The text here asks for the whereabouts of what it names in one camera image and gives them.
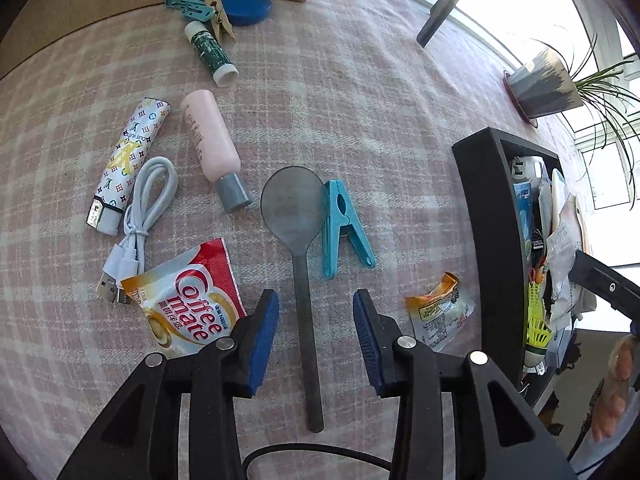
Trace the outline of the person's right hand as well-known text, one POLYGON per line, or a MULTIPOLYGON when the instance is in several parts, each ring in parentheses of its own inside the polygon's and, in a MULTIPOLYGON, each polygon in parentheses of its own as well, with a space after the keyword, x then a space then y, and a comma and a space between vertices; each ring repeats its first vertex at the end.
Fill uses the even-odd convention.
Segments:
POLYGON ((608 359, 608 371, 592 410, 591 435, 597 443, 612 437, 626 411, 634 352, 639 339, 628 335, 616 342, 608 359))

